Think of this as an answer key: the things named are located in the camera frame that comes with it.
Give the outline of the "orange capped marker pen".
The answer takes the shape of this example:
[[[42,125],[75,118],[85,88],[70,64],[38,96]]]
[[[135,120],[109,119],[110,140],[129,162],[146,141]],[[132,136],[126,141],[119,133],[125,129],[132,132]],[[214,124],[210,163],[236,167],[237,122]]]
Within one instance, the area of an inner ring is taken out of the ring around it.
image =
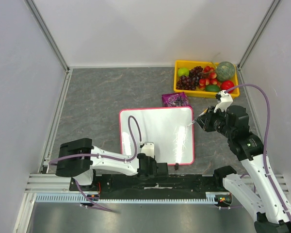
[[[208,111],[208,108],[205,109],[201,114],[199,114],[197,117],[195,117],[191,123],[187,126],[187,127],[190,127],[191,125],[195,124],[197,122],[197,120],[202,117],[206,112]]]

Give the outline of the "pink framed whiteboard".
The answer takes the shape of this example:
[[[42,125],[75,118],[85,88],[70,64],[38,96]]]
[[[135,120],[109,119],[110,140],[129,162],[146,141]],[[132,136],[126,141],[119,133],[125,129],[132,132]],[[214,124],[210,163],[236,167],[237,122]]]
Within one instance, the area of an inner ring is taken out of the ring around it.
[[[119,113],[121,152],[133,155],[133,141],[129,133],[128,118],[136,143],[153,142],[158,163],[190,165],[194,162],[194,127],[191,107],[162,107],[124,109]]]

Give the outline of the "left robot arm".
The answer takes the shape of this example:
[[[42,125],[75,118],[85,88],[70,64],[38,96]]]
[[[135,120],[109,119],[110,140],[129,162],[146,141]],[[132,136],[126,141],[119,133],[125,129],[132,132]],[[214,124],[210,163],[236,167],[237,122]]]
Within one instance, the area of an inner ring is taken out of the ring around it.
[[[168,177],[168,164],[158,163],[154,155],[154,143],[138,145],[133,139],[133,155],[103,150],[91,145],[92,140],[83,138],[60,147],[59,157],[49,162],[56,166],[56,176],[70,177],[86,191],[95,189],[97,169],[118,172],[141,181]]]

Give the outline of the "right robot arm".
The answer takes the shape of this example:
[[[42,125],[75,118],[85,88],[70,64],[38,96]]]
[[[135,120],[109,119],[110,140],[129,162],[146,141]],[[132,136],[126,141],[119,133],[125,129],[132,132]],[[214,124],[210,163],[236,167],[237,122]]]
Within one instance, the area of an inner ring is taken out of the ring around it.
[[[264,145],[250,131],[249,115],[244,107],[232,105],[225,111],[206,109],[195,122],[206,132],[218,132],[227,138],[230,150],[246,169],[257,189],[253,192],[243,183],[230,166],[215,170],[213,187],[228,190],[246,209],[254,221],[258,233],[291,233],[291,205],[282,191],[268,158],[264,157]]]

